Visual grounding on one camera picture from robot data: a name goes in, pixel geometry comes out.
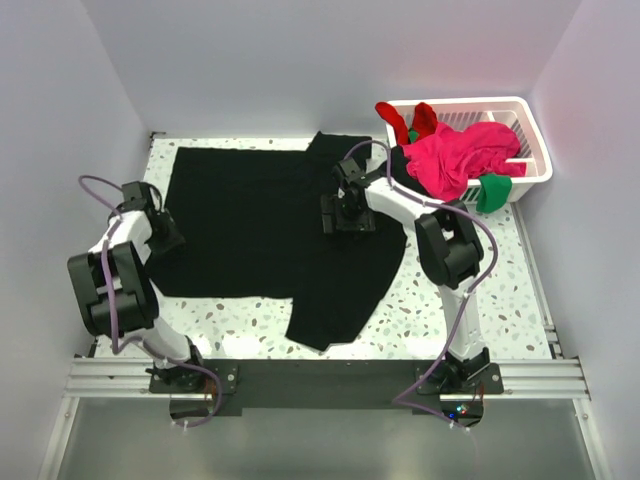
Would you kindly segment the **black t-shirt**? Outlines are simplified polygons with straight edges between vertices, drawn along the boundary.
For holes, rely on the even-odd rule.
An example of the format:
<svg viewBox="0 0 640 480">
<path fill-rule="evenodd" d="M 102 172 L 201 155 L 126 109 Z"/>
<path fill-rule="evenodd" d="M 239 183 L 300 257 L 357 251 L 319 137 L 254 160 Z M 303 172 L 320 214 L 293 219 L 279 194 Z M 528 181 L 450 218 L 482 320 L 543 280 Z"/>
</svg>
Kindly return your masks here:
<svg viewBox="0 0 640 480">
<path fill-rule="evenodd" d="M 291 299 L 286 335 L 323 351 L 354 341 L 390 288 L 407 238 L 383 214 L 371 233 L 327 235 L 334 165 L 367 138 L 318 133 L 303 151 L 180 148 L 165 198 L 184 244 L 146 270 L 168 297 Z"/>
</svg>

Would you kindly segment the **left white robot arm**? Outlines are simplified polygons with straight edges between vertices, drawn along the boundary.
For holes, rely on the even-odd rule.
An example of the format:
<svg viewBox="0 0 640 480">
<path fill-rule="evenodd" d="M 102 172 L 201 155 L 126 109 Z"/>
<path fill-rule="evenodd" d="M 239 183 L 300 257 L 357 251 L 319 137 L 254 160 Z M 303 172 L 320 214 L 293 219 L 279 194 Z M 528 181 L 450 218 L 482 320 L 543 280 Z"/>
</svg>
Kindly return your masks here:
<svg viewBox="0 0 640 480">
<path fill-rule="evenodd" d="M 82 321 L 93 336 L 110 339 L 111 353 L 132 345 L 153 361 L 148 373 L 179 392 L 206 384 L 198 348 L 161 316 L 160 300 L 145 264 L 184 243 L 165 210 L 132 210 L 109 219 L 103 237 L 67 262 Z"/>
</svg>

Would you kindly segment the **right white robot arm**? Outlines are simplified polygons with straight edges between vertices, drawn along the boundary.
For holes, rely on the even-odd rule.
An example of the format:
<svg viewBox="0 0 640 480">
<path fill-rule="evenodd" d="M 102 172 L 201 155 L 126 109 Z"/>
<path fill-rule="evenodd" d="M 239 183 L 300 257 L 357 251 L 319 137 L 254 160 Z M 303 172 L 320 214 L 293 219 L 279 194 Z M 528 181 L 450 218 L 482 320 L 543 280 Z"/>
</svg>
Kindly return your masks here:
<svg viewBox="0 0 640 480">
<path fill-rule="evenodd" d="M 444 353 L 423 377 L 441 392 L 469 392 L 490 364 L 474 295 L 484 251 L 472 216 L 461 202 L 429 199 L 379 171 L 348 173 L 336 166 L 332 176 L 339 192 L 321 198 L 325 233 L 373 232 L 380 213 L 415 234 L 420 266 L 438 287 L 447 328 Z"/>
</svg>

